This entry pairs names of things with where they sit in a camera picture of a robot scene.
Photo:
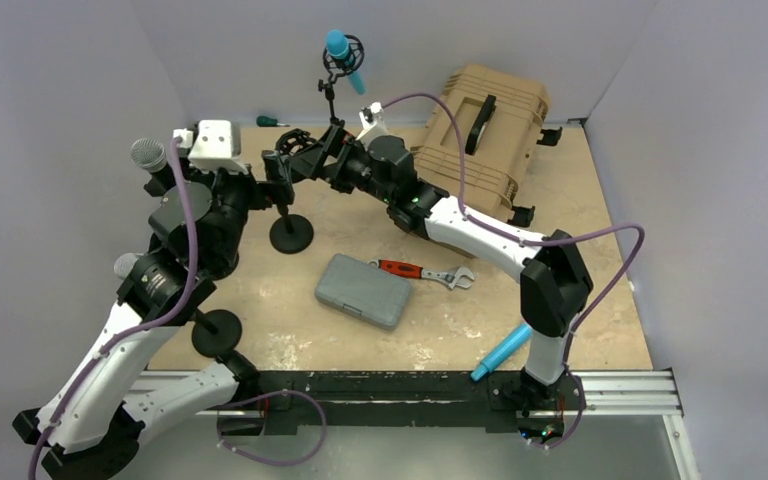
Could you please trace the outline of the black round-base shock mount stand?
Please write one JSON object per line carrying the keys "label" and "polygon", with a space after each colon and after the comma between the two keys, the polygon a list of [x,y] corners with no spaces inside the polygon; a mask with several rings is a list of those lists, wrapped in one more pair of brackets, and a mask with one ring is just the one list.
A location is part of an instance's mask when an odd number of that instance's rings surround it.
{"label": "black round-base shock mount stand", "polygon": [[[312,144],[314,144],[314,140],[309,132],[292,129],[276,141],[274,150],[280,151],[282,155],[289,158],[293,153]],[[304,216],[291,214],[289,209],[287,211],[278,210],[278,212],[280,218],[270,228],[270,243],[280,253],[302,252],[313,241],[314,229],[312,224]]]}

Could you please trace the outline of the black tripod shock mount stand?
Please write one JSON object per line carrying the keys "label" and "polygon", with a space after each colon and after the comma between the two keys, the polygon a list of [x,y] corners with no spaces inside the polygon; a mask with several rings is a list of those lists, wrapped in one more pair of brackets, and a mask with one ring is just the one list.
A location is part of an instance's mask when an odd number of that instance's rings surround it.
{"label": "black tripod shock mount stand", "polygon": [[320,92],[322,92],[326,98],[326,101],[328,102],[328,108],[329,108],[329,123],[344,126],[345,121],[338,117],[336,108],[335,108],[335,84],[339,81],[337,80],[334,84],[331,84],[328,82],[328,72],[326,71],[326,78],[320,79],[318,81],[317,88]]}

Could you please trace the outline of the blue microphone with pink band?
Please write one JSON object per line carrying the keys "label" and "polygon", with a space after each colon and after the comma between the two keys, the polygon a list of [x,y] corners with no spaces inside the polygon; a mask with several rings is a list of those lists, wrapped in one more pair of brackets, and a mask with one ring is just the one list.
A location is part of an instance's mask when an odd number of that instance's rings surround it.
{"label": "blue microphone with pink band", "polygon": [[494,372],[516,353],[532,336],[532,328],[525,322],[513,329],[499,344],[487,353],[470,373],[470,379],[478,382]]}

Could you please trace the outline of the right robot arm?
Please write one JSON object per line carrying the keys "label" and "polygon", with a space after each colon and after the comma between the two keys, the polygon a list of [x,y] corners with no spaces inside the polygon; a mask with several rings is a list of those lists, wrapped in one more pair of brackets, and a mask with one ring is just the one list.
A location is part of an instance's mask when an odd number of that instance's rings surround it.
{"label": "right robot arm", "polygon": [[443,188],[422,179],[402,138],[367,141],[332,125],[289,158],[294,180],[326,181],[341,193],[363,191],[382,201],[407,233],[461,250],[508,274],[519,286],[523,320],[532,329],[521,374],[524,399],[544,407],[569,375],[571,331],[593,290],[572,237],[518,229],[468,209]]}

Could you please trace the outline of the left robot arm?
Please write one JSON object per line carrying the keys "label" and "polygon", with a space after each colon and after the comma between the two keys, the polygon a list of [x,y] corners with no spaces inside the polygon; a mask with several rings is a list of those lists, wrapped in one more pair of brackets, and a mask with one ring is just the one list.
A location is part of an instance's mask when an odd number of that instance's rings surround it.
{"label": "left robot arm", "polygon": [[[244,409],[264,398],[259,371],[236,348],[239,318],[200,305],[235,270],[249,212],[271,204],[266,185],[239,153],[172,147],[133,160],[151,174],[149,192],[161,201],[150,218],[150,247],[121,268],[102,331],[69,380],[46,405],[15,417],[14,430],[33,448],[29,478],[39,470],[53,479],[111,478],[197,412]],[[208,366],[132,394],[151,358],[186,324]]]}

